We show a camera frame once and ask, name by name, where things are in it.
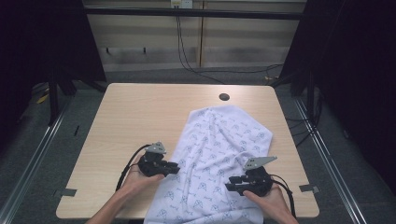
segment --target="electrical outlet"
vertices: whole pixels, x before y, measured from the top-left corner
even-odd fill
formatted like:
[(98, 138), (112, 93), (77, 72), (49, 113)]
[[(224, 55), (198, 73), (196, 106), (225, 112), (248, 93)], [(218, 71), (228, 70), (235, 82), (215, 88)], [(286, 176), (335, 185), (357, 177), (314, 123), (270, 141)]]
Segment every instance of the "electrical outlet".
[(171, 0), (171, 8), (181, 8), (181, 0)]
[(192, 8), (192, 0), (181, 0), (182, 8)]

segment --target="wooden table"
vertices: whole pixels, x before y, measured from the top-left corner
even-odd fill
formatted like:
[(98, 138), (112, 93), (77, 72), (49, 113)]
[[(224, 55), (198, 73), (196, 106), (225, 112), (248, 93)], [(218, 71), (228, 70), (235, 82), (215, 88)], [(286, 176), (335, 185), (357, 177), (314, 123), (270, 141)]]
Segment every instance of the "wooden table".
[[(228, 101), (219, 95), (227, 93)], [(269, 129), (273, 140), (265, 165), (269, 174), (282, 176), (293, 191), (298, 217), (315, 217), (313, 192), (301, 192), (308, 180), (290, 135), (274, 89), (263, 86), (111, 84), (67, 184), (74, 197), (63, 196), (59, 218), (86, 218), (95, 214), (114, 193), (120, 173), (134, 152), (145, 144), (162, 141), (169, 160), (192, 110), (214, 105), (237, 105)], [(145, 190), (118, 215), (143, 218), (157, 186)]]

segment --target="round hole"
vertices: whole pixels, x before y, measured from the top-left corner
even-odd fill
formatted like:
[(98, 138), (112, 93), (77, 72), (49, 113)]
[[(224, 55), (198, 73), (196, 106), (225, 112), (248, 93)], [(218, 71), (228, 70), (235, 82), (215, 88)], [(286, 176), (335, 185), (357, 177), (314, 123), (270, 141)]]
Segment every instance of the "round hole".
[(222, 94), (219, 96), (219, 98), (220, 98), (220, 100), (222, 100), (222, 101), (228, 101), (228, 100), (230, 100), (230, 95), (227, 94), (227, 93), (222, 93)]

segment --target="white cloth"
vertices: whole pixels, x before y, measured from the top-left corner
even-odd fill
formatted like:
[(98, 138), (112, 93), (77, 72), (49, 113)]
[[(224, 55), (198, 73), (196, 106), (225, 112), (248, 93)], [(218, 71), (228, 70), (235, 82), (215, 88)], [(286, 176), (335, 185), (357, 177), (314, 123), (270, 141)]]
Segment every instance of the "white cloth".
[(267, 156), (272, 133), (234, 105), (190, 112), (170, 161), (177, 175), (159, 186), (145, 223), (262, 223), (257, 205), (224, 184)]

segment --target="wire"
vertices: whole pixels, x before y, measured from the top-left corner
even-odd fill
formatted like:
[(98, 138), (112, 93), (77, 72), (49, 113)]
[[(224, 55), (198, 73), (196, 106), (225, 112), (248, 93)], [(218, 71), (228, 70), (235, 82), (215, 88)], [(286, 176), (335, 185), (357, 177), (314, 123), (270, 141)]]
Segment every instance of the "wire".
[[(302, 143), (308, 138), (308, 136), (309, 136), (311, 133), (313, 133), (313, 132), (317, 129), (318, 124), (319, 124), (319, 121), (320, 121), (321, 112), (322, 112), (322, 104), (323, 104), (323, 95), (322, 95), (322, 93), (320, 92), (320, 93), (319, 93), (318, 100), (317, 100), (317, 104), (316, 104), (316, 106), (315, 106), (315, 112), (316, 112), (316, 113), (315, 113), (315, 116), (314, 116), (314, 126), (312, 127), (311, 131), (310, 131), (302, 140), (300, 140), (299, 143), (297, 143), (297, 144), (295, 145), (296, 147), (298, 147), (300, 144), (302, 144)], [(292, 136), (296, 136), (296, 135), (303, 134), (303, 133), (305, 133), (306, 131), (307, 131), (307, 130), (305, 130), (304, 132), (301, 132), (301, 133), (293, 134)]]
[(293, 129), (293, 128), (297, 128), (298, 126), (302, 125), (304, 122), (300, 121), (297, 124), (294, 124), (293, 126), (289, 127), (289, 130)]
[(290, 119), (290, 118), (285, 118), (285, 120), (289, 120), (289, 121), (307, 121), (308, 119)]
[(288, 183), (286, 183), (286, 181), (282, 177), (280, 177), (279, 175), (270, 175), (270, 176), (275, 176), (275, 177), (281, 179), (283, 181), (283, 183), (285, 183), (286, 187), (288, 187), (288, 189), (290, 189), (289, 186), (288, 186)]
[(282, 183), (280, 183), (279, 181), (276, 181), (276, 180), (272, 180), (274, 183), (276, 183), (276, 184), (278, 184), (280, 187), (282, 187), (285, 191), (286, 191), (286, 193), (288, 194), (288, 196), (289, 196), (289, 201), (290, 201), (290, 211), (291, 211), (291, 214), (294, 216), (294, 217), (296, 217), (296, 210), (295, 210), (295, 207), (294, 207), (294, 199), (293, 199), (293, 192), (289, 189), (289, 186), (288, 185), (284, 185), (284, 184), (282, 184)]
[(303, 134), (303, 133), (306, 133), (306, 132), (308, 132), (308, 130), (304, 130), (304, 131), (302, 131), (302, 132), (300, 132), (300, 133), (295, 133), (295, 134), (292, 134), (291, 136), (297, 136), (297, 135), (301, 135), (301, 134)]
[(135, 164), (132, 164), (132, 165), (131, 165), (131, 162), (134, 160), (134, 158), (137, 156), (137, 154), (138, 154), (141, 150), (143, 150), (144, 148), (149, 147), (149, 146), (150, 146), (150, 145), (144, 145), (144, 146), (140, 147), (140, 148), (134, 153), (134, 155), (132, 156), (132, 158), (128, 161), (128, 163), (126, 164), (125, 168), (123, 169), (123, 171), (122, 171), (122, 173), (121, 173), (119, 182), (117, 183), (116, 191), (119, 190), (119, 189), (121, 188), (122, 182), (123, 182), (123, 180), (124, 180), (126, 174), (128, 173), (129, 169), (131, 168), (131, 166), (137, 165), (137, 164), (138, 164), (138, 163), (135, 163)]
[(254, 71), (232, 71), (232, 70), (205, 70), (205, 71), (196, 71), (194, 70), (190, 64), (189, 61), (187, 59), (187, 55), (186, 55), (186, 51), (184, 49), (184, 42), (183, 42), (183, 37), (182, 37), (182, 33), (181, 33), (181, 22), (180, 22), (180, 17), (177, 17), (177, 49), (178, 49), (178, 58), (180, 60), (181, 65), (184, 67), (184, 69), (186, 69), (189, 72), (192, 72), (198, 76), (202, 76), (202, 77), (207, 77), (210, 78), (214, 81), (217, 81), (218, 83), (224, 84), (224, 82), (213, 78), (213, 77), (209, 77), (209, 76), (205, 76), (203, 75), (203, 73), (236, 73), (236, 74), (254, 74), (254, 73), (266, 73), (267, 77), (269, 77), (268, 71), (275, 69), (279, 66), (282, 66), (283, 63), (279, 63), (279, 64), (271, 64), (267, 67), (265, 67), (265, 69), (261, 69), (261, 70), (254, 70)]
[(293, 73), (289, 74), (288, 76), (282, 77), (282, 78), (278, 79), (277, 81), (271, 83), (270, 86), (275, 89), (276, 87), (282, 85), (283, 83), (290, 81), (290, 79), (292, 79), (293, 77), (297, 76), (299, 74), (299, 72), (300, 72), (300, 70), (297, 69), (296, 71), (294, 71)]
[[(215, 78), (213, 78), (213, 77), (209, 77), (209, 76), (202, 75), (202, 74), (200, 74), (200, 73), (198, 73), (198, 72), (196, 72), (196, 71), (194, 71), (194, 70), (192, 69), (192, 67), (191, 67), (190, 64), (189, 64), (189, 61), (187, 60), (186, 51), (184, 50), (184, 42), (183, 42), (183, 37), (182, 37), (182, 34), (181, 34), (180, 17), (176, 17), (176, 20), (177, 20), (177, 51), (178, 51), (178, 58), (179, 58), (179, 60), (180, 60), (181, 65), (182, 65), (187, 71), (189, 71), (189, 72), (193, 72), (194, 74), (196, 74), (196, 75), (198, 75), (198, 76), (201, 76), (201, 77), (207, 77), (207, 78), (209, 78), (209, 79), (212, 79), (212, 80), (214, 80), (214, 81), (217, 81), (218, 83), (221, 83), (221, 84), (225, 85), (224, 82), (222, 82), (222, 81), (220, 81), (220, 80), (218, 80), (218, 79), (215, 79)], [(181, 54), (180, 54), (180, 43), (181, 43), (181, 48), (182, 48), (182, 51), (183, 51), (184, 59), (185, 59), (186, 64), (187, 64), (188, 67), (186, 67), (186, 65), (183, 63), (183, 60), (181, 59)]]

